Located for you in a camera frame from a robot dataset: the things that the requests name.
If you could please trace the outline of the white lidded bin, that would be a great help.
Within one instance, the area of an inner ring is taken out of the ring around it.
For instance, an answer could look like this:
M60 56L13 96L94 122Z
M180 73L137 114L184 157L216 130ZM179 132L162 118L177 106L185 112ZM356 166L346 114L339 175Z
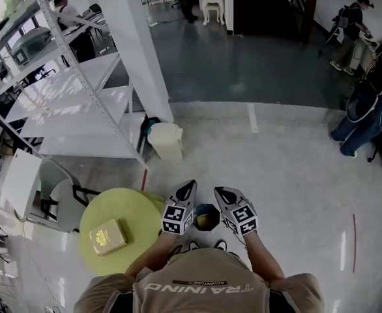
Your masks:
M149 132L147 141L157 155L165 161L177 162L183 159L183 129L174 123L156 123Z

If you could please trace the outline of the white metal shelf rack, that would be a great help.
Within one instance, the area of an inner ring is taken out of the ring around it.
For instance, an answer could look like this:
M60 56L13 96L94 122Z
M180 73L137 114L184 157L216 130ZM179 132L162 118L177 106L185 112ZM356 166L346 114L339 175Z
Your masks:
M50 8L49 0L24 1L0 31L0 49L2 40L37 11L47 19L52 40L18 75L0 84L0 95L51 60L64 58L68 67L23 89L16 101L22 113L0 114L0 121L8 127L13 121L25 120L23 128L12 133L25 145L28 138L42 138L39 148L32 147L41 157L135 158L144 165L138 151L140 130L133 127L135 118L145 114L131 110L133 85L104 87L121 60L119 54L78 63L68 45L71 37L57 24L60 13Z

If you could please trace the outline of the black bag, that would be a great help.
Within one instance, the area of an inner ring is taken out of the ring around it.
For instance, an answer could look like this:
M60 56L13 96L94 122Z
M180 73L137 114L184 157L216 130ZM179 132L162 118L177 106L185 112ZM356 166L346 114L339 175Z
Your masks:
M149 135L153 125L160 123L161 120L157 117L145 116L141 126L140 126L140 142L143 142Z

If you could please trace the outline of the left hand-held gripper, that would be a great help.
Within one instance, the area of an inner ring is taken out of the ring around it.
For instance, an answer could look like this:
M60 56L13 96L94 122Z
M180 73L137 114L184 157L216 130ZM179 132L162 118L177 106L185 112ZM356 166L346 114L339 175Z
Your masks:
M194 222L194 202L198 184L194 180L185 181L175 187L165 203L161 229L163 232L183 235Z

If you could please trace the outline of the white desk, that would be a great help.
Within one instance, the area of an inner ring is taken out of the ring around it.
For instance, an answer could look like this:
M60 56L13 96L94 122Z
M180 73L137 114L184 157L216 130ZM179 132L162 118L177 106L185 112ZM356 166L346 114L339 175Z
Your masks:
M39 170L43 160L17 149L12 157L1 188L1 197L20 218L29 216L40 184Z

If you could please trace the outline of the person's left forearm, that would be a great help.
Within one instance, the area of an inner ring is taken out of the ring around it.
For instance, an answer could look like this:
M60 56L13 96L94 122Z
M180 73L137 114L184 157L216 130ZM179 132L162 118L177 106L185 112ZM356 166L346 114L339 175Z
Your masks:
M155 242L129 265L125 274L136 278L144 268L152 271L163 268L169 255L178 245L180 237L173 233L162 232Z

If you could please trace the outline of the person's printed t-shirt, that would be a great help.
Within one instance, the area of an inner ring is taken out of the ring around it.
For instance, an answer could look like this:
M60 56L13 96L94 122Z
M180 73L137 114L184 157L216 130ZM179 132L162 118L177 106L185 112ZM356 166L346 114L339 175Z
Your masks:
M179 254L138 280L92 279L74 313L324 313L317 279L299 274L266 283L237 257L216 248Z

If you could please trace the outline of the beige box with gold print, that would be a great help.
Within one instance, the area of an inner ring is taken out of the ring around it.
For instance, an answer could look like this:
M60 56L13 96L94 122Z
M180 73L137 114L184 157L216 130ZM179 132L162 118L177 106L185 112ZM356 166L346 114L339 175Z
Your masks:
M89 232L89 242L97 256L106 256L134 243L125 217L112 218Z

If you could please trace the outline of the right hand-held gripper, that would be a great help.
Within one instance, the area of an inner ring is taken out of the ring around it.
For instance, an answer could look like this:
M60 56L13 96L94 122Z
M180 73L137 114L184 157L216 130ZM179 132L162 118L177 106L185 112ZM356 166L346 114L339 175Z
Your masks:
M257 213L246 196L238 189L227 186L214 188L214 196L226 226L236 235L245 236L258 229Z

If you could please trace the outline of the person's shoe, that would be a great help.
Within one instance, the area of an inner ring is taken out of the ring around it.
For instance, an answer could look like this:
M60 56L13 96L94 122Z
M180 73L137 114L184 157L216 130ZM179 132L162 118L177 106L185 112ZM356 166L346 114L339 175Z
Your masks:
M218 240L214 244L213 248L216 248L218 250L222 250L224 252L227 252L228 254L231 254L231 255L239 258L239 256L237 254L235 254L234 252L231 252L231 251L228 250L227 243L223 239Z
M179 244L170 253L170 257L174 257L179 254L187 253L191 250L200 249L200 246L195 241L190 241L187 245Z

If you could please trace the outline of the person's right shoe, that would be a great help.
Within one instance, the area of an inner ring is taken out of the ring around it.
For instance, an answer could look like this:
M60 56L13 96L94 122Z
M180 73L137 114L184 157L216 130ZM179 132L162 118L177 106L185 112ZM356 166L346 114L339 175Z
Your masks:
M218 240L214 244L213 248L216 248L218 250L222 250L224 252L227 252L228 254L231 254L231 255L239 258L239 256L237 254L235 254L234 252L231 252L231 251L228 250L227 243L223 239Z

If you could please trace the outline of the yellow round table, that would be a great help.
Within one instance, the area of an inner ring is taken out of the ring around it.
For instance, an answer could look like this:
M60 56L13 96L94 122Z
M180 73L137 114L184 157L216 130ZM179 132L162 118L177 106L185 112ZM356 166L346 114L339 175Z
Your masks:
M162 196L129 188L112 188L95 196L80 222L80 252L86 266L100 276L125 272L156 240L163 207ZM111 219L118 221L128 243L99 256L93 248L93 230Z

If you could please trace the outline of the person's right forearm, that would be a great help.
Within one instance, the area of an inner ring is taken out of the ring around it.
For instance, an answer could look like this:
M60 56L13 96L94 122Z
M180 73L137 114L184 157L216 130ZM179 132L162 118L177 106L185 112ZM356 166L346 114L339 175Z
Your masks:
M267 250L255 231L246 234L244 242L252 270L264 281L271 283L285 278L276 259Z

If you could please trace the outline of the grey plastic device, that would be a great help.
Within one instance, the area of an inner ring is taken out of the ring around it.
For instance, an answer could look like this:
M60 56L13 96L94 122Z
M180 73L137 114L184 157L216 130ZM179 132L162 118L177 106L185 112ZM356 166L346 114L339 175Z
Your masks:
M14 62L23 66L41 52L52 39L47 27L37 27L20 37L13 45L11 54Z

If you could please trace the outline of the person's left shoe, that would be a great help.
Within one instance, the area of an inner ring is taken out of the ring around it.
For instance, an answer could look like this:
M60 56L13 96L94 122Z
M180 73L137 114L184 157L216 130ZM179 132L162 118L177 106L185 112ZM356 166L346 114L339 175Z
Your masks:
M187 245L179 244L170 253L170 257L174 257L179 254L187 253L191 250L200 249L200 246L195 241L190 241Z

